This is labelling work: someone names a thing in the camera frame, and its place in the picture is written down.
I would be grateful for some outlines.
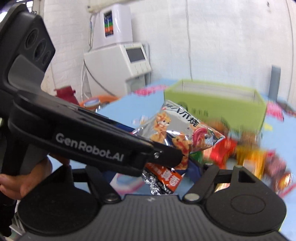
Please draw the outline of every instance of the camera lens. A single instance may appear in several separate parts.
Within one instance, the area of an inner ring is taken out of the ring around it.
[[[50,56],[50,51],[47,51],[47,53],[44,55],[43,60],[42,60],[42,64],[45,65],[49,59]]]
[[[33,44],[35,43],[36,39],[38,36],[38,30],[34,29],[30,32],[30,34],[28,35],[27,39],[26,39],[26,43],[25,46],[27,49],[31,48],[33,46]]]
[[[43,54],[44,52],[44,49],[45,49],[45,45],[46,45],[46,42],[45,40],[42,40],[38,45],[37,45],[37,48],[35,49],[35,53],[34,53],[34,59],[39,59],[41,57],[41,55]]]

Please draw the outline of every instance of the human hand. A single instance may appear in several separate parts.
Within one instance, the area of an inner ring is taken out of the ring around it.
[[[70,160],[59,155],[50,154],[63,165],[69,165]],[[47,178],[52,172],[52,163],[48,157],[39,162],[28,175],[9,176],[0,174],[0,191],[14,200],[20,200],[35,186]]]

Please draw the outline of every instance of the silver snack bag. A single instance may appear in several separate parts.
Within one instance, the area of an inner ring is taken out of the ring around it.
[[[154,117],[135,129],[133,134],[180,149],[184,156],[175,167],[176,170],[187,169],[190,152],[205,150],[225,138],[185,108],[169,100],[163,103]]]

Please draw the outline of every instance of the red object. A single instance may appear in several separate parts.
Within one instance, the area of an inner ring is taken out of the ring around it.
[[[145,166],[151,173],[153,173],[161,185],[169,189],[173,193],[182,181],[182,176],[177,172],[172,172],[166,167],[157,164],[147,163]]]
[[[237,142],[232,139],[225,138],[215,146],[203,151],[204,157],[210,159],[219,166],[220,169],[224,169],[225,163],[235,149]]]
[[[60,89],[55,89],[55,91],[57,92],[56,97],[59,97],[65,101],[71,102],[73,104],[79,105],[76,97],[74,96],[76,91],[73,90],[71,86],[65,86]]]
[[[283,109],[272,101],[269,101],[266,105],[266,115],[271,115],[280,121],[284,121]]]
[[[166,85],[157,85],[157,86],[150,86],[143,89],[138,89],[134,91],[134,93],[138,96],[149,96],[151,94],[155,94],[156,91],[162,91],[167,89],[168,86]]]

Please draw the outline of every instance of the green box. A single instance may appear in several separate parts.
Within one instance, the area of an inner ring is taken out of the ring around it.
[[[224,119],[229,127],[259,131],[262,127],[266,102],[251,88],[214,82],[181,80],[164,91],[171,100],[196,118]]]

